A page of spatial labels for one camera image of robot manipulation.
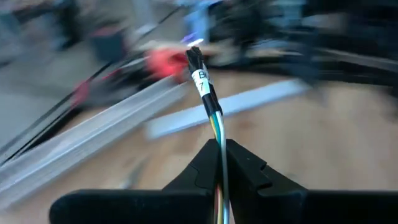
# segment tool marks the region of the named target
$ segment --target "cable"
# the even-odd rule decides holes
[[[182,8],[182,6],[179,6],[177,8],[175,8],[173,11],[171,11],[170,13],[168,13],[163,19],[161,19],[155,28],[151,29],[149,32],[146,32],[145,34],[142,34],[134,43],[133,46],[135,46],[136,44],[138,44],[138,42],[140,42],[143,38],[147,37],[149,34],[151,34],[153,31],[155,31],[156,28],[158,28],[162,23],[164,23],[168,18],[170,18],[172,15],[174,15],[176,12],[178,12],[180,9]]]
[[[224,130],[224,122],[222,117],[222,109],[218,103],[213,82],[203,63],[203,55],[198,47],[192,47],[186,51],[188,59],[188,68],[198,89],[198,92],[205,105],[206,113],[209,117],[211,127],[215,134],[218,145],[220,146],[221,164],[222,164],[222,181],[216,186],[216,205],[215,205],[215,222],[217,224],[229,223],[229,190],[228,190],[228,167],[226,158],[226,136]]]

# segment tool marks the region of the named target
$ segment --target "white label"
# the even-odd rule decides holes
[[[197,86],[200,97],[210,93],[209,79],[205,70],[198,69],[192,73],[193,81]]]
[[[211,78],[210,78],[209,72],[207,71],[207,68],[206,68],[206,65],[205,65],[205,64],[203,64],[203,70],[204,70],[205,73],[206,73],[206,76],[207,76],[207,79],[209,80],[209,83],[213,85],[213,81],[212,81]]]

